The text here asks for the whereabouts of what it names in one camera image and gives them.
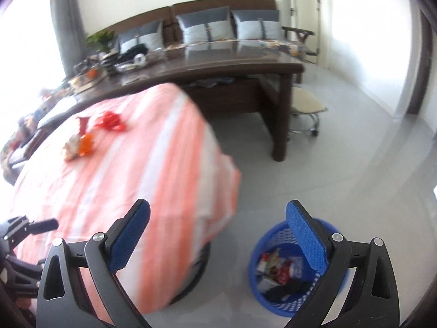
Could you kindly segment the white orange wrapper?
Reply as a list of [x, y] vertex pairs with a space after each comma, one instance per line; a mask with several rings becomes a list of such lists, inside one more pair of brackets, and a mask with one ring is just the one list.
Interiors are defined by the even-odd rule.
[[64, 144], [64, 159], [66, 162], [86, 156], [93, 150], [94, 137], [91, 133], [73, 135]]

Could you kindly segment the red long snack wrapper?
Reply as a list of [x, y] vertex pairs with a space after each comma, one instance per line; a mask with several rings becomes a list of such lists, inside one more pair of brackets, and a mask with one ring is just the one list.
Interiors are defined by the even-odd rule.
[[89, 116], [78, 117], [78, 135], [84, 136], [87, 133], [87, 126], [90, 120]]

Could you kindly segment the red plastic bag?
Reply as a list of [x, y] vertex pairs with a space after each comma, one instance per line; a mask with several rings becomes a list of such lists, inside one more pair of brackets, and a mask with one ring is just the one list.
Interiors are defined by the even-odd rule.
[[121, 116], [109, 110], [104, 111], [97, 117], [94, 127], [116, 132], [124, 132], [126, 130], [126, 124], [122, 121]]

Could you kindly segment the blue plastic trash basket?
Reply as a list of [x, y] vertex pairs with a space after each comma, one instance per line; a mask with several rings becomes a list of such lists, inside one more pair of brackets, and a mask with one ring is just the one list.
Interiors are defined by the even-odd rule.
[[248, 266], [255, 299], [265, 309], [287, 318], [297, 313], [320, 277], [286, 221], [261, 237]]

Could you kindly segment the orange striped tablecloth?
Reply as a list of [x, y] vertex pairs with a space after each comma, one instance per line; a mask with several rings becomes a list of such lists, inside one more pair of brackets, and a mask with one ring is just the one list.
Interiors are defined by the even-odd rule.
[[86, 241], [144, 199], [150, 222], [118, 278], [138, 311], [148, 314], [170, 303], [202, 247], [229, 224], [241, 174], [174, 84], [102, 101], [84, 115], [95, 120], [106, 111], [118, 114], [125, 129], [93, 128], [90, 154], [65, 160], [64, 144], [78, 126], [71, 116], [24, 166], [13, 203], [34, 221], [57, 219], [58, 229], [26, 239], [17, 254], [34, 262], [56, 237]]

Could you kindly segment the fruit bowl with oranges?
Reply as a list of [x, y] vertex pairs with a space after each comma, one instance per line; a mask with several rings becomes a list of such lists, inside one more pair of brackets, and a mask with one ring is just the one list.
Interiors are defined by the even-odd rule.
[[69, 85], [75, 90], [86, 90], [98, 84], [107, 77], [107, 71], [104, 68], [91, 68], [88, 71], [78, 74], [68, 81]]

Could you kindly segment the glass tray with tape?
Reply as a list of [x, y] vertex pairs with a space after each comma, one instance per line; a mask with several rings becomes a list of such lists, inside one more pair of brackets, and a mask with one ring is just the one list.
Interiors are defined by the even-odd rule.
[[149, 49], [145, 44], [135, 45], [118, 57], [115, 69], [118, 73], [129, 73], [145, 68], [157, 62], [163, 51], [163, 48]]

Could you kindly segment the cream rolling stool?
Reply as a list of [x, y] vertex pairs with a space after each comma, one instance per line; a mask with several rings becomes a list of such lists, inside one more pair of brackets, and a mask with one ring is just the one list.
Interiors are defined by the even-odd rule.
[[290, 114], [291, 116], [308, 116], [312, 120], [312, 126], [302, 130], [289, 126], [289, 134], [310, 133], [317, 137], [320, 128], [319, 114], [327, 111], [328, 108], [314, 94], [301, 87], [294, 87]]

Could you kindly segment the green potted plant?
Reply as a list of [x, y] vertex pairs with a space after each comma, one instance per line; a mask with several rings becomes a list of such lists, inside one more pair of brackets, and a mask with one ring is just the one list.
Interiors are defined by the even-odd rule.
[[98, 46], [102, 52], [110, 52], [112, 50], [115, 32], [111, 30], [100, 30], [87, 37], [89, 46]]

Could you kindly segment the grey curtain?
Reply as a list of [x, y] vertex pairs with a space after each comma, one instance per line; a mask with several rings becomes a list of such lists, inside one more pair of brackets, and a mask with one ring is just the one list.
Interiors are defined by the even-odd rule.
[[78, 0], [50, 0], [50, 12], [62, 66], [71, 78], [76, 75], [74, 67], [87, 56]]

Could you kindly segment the grey blue cushion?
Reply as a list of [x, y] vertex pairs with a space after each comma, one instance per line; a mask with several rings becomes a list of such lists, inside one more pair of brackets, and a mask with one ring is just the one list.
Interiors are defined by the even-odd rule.
[[162, 49], [164, 47], [163, 21], [150, 22], [118, 35], [120, 53], [125, 53], [136, 45], [144, 45], [148, 50]]
[[278, 10], [233, 10], [232, 14], [240, 40], [281, 40], [283, 37]]
[[229, 7], [216, 7], [176, 16], [185, 44], [234, 39]]

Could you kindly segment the floral sofa blanket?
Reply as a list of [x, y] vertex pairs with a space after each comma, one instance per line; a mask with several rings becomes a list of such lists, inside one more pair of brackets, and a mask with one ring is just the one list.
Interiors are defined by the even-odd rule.
[[247, 48], [270, 48], [278, 50], [287, 55], [298, 59], [305, 59], [308, 54], [307, 48], [299, 42], [291, 42], [288, 40], [240, 40], [240, 39], [225, 39], [215, 42], [197, 42], [191, 44], [173, 44], [164, 47], [164, 51], [171, 50], [189, 50], [189, 51], [202, 51], [202, 50], [241, 50], [243, 47]]

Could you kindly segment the grey blue cushion far right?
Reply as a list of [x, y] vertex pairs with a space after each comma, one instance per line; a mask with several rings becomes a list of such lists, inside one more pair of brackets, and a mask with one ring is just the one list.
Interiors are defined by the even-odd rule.
[[283, 37], [278, 10], [233, 10], [232, 14], [240, 40], [281, 40]]

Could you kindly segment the brown wooden sofa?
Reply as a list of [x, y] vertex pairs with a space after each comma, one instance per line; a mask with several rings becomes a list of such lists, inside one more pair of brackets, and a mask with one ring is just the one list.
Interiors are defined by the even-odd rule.
[[195, 0], [129, 17], [106, 28], [119, 53], [135, 45], [149, 51], [170, 45], [238, 40], [261, 40], [274, 45], [296, 39], [285, 51], [297, 57], [315, 56], [306, 39], [314, 32], [284, 27], [275, 0]]

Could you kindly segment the white door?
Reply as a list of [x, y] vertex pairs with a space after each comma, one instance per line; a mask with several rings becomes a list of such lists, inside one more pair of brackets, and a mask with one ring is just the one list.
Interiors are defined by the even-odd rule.
[[321, 44], [321, 0], [290, 0], [291, 36], [305, 49], [306, 60], [317, 65]]

